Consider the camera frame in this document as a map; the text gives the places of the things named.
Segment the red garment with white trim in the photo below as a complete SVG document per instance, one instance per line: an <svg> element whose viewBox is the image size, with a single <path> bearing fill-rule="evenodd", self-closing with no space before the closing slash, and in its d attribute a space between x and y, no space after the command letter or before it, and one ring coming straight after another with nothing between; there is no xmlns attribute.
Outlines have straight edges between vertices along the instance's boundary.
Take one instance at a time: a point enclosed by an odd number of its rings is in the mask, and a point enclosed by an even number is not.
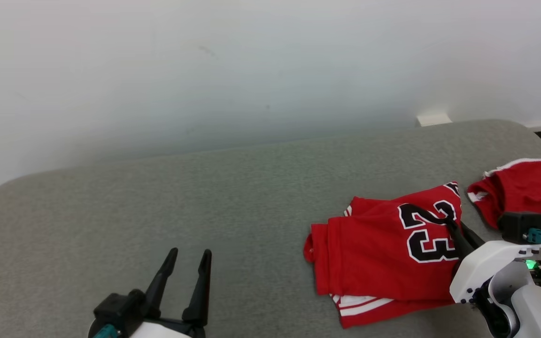
<svg viewBox="0 0 541 338"><path fill-rule="evenodd" d="M345 329L453 304L457 257L443 218L461 213L456 182L392 201L354 197L347 217L312 225L304 255L317 292L332 295Z"/></svg>
<svg viewBox="0 0 541 338"><path fill-rule="evenodd" d="M541 159L521 158L487 171L467 195L495 229L505 211L541 213Z"/></svg>

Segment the gray tabletop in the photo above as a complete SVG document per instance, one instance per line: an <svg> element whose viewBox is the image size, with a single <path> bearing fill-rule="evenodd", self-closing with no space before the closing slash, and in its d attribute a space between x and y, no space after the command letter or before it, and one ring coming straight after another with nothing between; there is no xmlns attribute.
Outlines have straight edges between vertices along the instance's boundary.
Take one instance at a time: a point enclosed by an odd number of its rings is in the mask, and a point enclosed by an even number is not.
<svg viewBox="0 0 541 338"><path fill-rule="evenodd" d="M489 337L458 304L343 330L315 294L302 248L311 223L354 195L392 199L516 158L541 158L519 124L454 123L65 169L0 187L0 337L83 338L111 292L146 289L178 246L162 313L179 318L205 248L213 252L208 336ZM484 239L463 198L462 219Z"/></svg>

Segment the white wall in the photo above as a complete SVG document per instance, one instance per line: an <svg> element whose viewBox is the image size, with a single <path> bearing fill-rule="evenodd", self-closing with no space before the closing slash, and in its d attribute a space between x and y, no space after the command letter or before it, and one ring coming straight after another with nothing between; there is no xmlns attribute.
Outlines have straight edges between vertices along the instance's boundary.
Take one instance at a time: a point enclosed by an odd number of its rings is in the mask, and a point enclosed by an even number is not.
<svg viewBox="0 0 541 338"><path fill-rule="evenodd" d="M0 0L0 184L427 109L541 125L541 0Z"/></svg>

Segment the clothing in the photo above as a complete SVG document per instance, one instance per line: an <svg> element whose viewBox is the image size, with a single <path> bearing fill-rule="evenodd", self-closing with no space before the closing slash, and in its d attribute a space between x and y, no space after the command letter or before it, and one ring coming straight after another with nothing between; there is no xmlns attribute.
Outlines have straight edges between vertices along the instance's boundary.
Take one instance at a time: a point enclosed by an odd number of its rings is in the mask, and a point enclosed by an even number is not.
<svg viewBox="0 0 541 338"><path fill-rule="evenodd" d="M467 195L495 229L505 211L541 214L541 159L521 158L487 171Z"/></svg>
<svg viewBox="0 0 541 338"><path fill-rule="evenodd" d="M391 201L354 197L345 217L311 227L304 255L317 293L332 296L345 329L453 304L444 218L459 224L461 213L456 182Z"/></svg>

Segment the green led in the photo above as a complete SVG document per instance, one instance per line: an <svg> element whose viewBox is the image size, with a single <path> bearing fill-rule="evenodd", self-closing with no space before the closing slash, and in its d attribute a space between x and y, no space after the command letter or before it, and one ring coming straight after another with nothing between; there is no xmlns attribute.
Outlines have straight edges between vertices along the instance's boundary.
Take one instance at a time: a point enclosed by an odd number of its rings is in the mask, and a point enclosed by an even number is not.
<svg viewBox="0 0 541 338"><path fill-rule="evenodd" d="M535 266L537 265L537 261L532 261L531 259L528 259L526 261L526 264L527 264L527 268L531 270L535 268Z"/></svg>

